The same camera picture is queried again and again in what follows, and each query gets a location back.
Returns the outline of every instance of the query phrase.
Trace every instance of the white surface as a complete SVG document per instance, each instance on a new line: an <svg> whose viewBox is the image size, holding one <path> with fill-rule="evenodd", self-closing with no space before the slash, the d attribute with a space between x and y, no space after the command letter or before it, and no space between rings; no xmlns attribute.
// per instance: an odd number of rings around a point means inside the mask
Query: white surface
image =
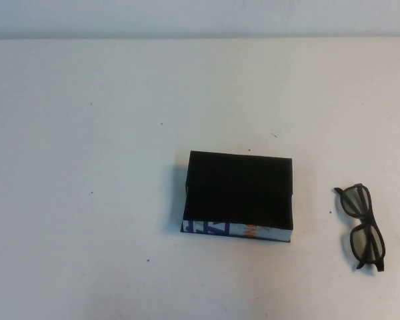
<svg viewBox="0 0 400 320"><path fill-rule="evenodd" d="M400 35L400 0L7 0L0 38Z"/></svg>
<svg viewBox="0 0 400 320"><path fill-rule="evenodd" d="M292 157L292 242L180 233L191 149ZM400 38L0 41L0 320L352 317L400 319Z"/></svg>

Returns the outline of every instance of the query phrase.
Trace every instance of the black box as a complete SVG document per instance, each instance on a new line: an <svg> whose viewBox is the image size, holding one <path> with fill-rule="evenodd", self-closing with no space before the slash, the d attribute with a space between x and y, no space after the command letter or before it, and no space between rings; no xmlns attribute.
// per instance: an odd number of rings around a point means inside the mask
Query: black box
<svg viewBox="0 0 400 320"><path fill-rule="evenodd" d="M290 242L292 159L192 151L182 232Z"/></svg>

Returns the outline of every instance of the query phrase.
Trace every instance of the black glasses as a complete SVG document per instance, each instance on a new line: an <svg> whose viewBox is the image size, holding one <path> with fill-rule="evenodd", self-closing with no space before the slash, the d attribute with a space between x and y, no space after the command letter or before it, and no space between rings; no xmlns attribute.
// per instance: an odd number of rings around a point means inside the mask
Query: black glasses
<svg viewBox="0 0 400 320"><path fill-rule="evenodd" d="M349 242L355 258L359 261L357 269L366 263L374 264L378 271L384 271L385 244L372 211L371 194L361 183L346 190L335 188L341 198L346 214L360 219L361 224L350 233Z"/></svg>

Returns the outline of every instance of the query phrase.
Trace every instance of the white table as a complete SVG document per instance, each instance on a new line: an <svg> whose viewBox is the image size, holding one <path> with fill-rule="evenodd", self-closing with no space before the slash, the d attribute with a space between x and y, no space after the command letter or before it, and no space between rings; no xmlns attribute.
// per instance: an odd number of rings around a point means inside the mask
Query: white table
<svg viewBox="0 0 400 320"><path fill-rule="evenodd" d="M292 242L180 233L190 150L292 157ZM2 319L400 319L400 38L0 41Z"/></svg>

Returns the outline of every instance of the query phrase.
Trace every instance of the white wall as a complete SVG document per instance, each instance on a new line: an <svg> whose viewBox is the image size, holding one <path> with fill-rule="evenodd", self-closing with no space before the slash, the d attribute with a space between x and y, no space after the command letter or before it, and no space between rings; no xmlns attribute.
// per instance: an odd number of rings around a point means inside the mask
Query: white wall
<svg viewBox="0 0 400 320"><path fill-rule="evenodd" d="M0 0L0 38L270 35L400 35L400 0Z"/></svg>

